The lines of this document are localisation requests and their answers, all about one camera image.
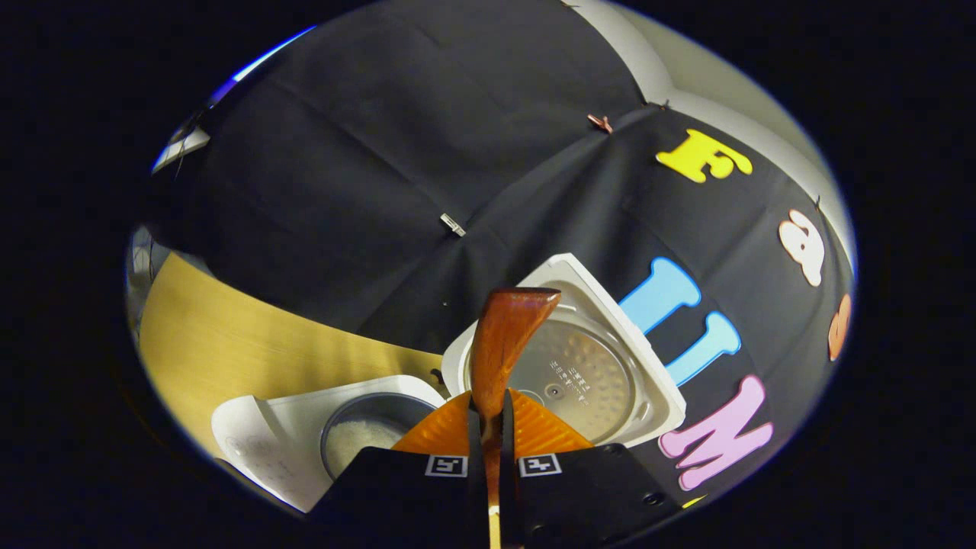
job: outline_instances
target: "blue letter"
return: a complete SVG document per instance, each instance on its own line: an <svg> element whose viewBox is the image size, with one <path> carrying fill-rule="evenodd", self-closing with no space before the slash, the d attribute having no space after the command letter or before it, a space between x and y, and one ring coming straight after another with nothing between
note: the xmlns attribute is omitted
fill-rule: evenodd
<svg viewBox="0 0 976 549"><path fill-rule="evenodd" d="M645 334L654 329L678 307L695 307L702 292L691 276L670 259L651 262L651 275L620 302L624 314Z"/></svg>
<svg viewBox="0 0 976 549"><path fill-rule="evenodd" d="M671 379L678 387L698 375L718 357L735 355L742 347L739 332L722 313L709 313L705 317L705 327L702 339L667 366Z"/></svg>

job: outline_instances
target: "black cloth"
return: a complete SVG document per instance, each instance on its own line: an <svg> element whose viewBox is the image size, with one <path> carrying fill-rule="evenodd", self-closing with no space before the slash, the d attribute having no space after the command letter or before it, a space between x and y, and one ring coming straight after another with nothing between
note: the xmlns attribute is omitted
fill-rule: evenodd
<svg viewBox="0 0 976 549"><path fill-rule="evenodd" d="M195 164L188 158L154 220L168 245L201 255L221 280L303 317L443 353L492 288L551 255L573 253L618 301L667 257L703 299L648 334L662 362L702 336L711 311L743 341L681 387L683 427L732 399L749 374L767 396L743 432L774 422L770 443L690 492L656 442L635 448L685 501L751 474L820 397L834 371L828 329L853 287L834 230L768 159L642 105L617 54L572 10L548 0L385 2L279 56L202 120L213 141ZM595 129L590 113L607 115L614 133ZM689 128L747 156L752 173L697 184L657 162ZM169 184L171 173L160 177ZM779 241L790 209L825 241L818 287ZM442 213L467 234L450 232Z"/></svg>
<svg viewBox="0 0 976 549"><path fill-rule="evenodd" d="M178 183L173 165L158 174L154 234L250 295L349 331L453 241L441 214L468 225L590 134L588 114L641 105L614 50L554 0L374 4L238 88L201 120L214 138Z"/></svg>

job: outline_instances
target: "foam letter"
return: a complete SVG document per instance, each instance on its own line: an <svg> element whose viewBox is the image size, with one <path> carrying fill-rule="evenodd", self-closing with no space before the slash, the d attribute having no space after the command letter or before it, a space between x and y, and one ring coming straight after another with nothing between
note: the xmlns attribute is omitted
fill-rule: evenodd
<svg viewBox="0 0 976 549"><path fill-rule="evenodd" d="M794 261L803 267L811 286L820 285L820 268L824 265L824 240L807 217L790 210L790 221L780 224L780 241Z"/></svg>
<svg viewBox="0 0 976 549"><path fill-rule="evenodd" d="M702 292L691 276L670 259L651 262L651 275L620 302L631 322L647 333L681 306L695 307Z"/></svg>
<svg viewBox="0 0 976 549"><path fill-rule="evenodd" d="M837 309L834 319L831 320L831 329L827 333L827 347L830 350L831 360L837 360L840 350L844 347L844 339L847 336L847 324L851 319L851 296L844 294L840 299L840 307Z"/></svg>
<svg viewBox="0 0 976 549"><path fill-rule="evenodd" d="M658 152L655 156L658 162L695 183L705 182L702 168L706 164L712 167L712 176L718 179L728 177L733 167L739 168L744 174L752 173L752 163L748 158L702 132L686 131L688 139L671 152Z"/></svg>
<svg viewBox="0 0 976 549"><path fill-rule="evenodd" d="M718 357L735 355L742 348L739 332L722 313L709 313L705 317L705 328L705 335L667 366L671 379L678 387L698 375Z"/></svg>
<svg viewBox="0 0 976 549"><path fill-rule="evenodd" d="M684 431L671 431L658 438L658 447L670 458L679 457L692 443L705 439L676 466L684 469L699 465L681 474L678 478L681 489L689 491L698 487L772 439L772 423L739 435L765 398L762 382L748 375L739 385L739 394L725 406Z"/></svg>

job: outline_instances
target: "wooden rice paddle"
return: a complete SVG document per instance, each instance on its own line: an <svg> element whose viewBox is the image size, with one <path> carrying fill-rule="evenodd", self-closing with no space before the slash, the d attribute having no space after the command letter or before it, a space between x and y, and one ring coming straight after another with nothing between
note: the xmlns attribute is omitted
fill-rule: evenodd
<svg viewBox="0 0 976 549"><path fill-rule="evenodd" d="M529 339L555 309L560 292L549 288L507 288L488 296L471 344L471 391L437 408L392 449L436 455L468 455L466 412L470 400L481 421L481 447L489 513L499 503L501 413L511 370ZM552 412L512 391L515 458L592 447ZM497 546L497 524L492 545Z"/></svg>

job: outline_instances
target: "pink letter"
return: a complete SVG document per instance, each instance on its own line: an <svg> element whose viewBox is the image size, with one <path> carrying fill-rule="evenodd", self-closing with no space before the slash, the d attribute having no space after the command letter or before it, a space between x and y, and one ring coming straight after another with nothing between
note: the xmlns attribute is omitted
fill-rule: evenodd
<svg viewBox="0 0 976 549"><path fill-rule="evenodd" d="M684 431L671 431L658 438L658 446L664 455L675 458L695 441L707 437L695 451L677 464L677 469L683 469L711 460L701 467L682 473L678 478L681 489L694 489L772 439L772 423L760 425L742 436L737 436L765 398L766 390L762 387L762 382L754 375L748 375L739 385L739 394L725 406Z"/></svg>

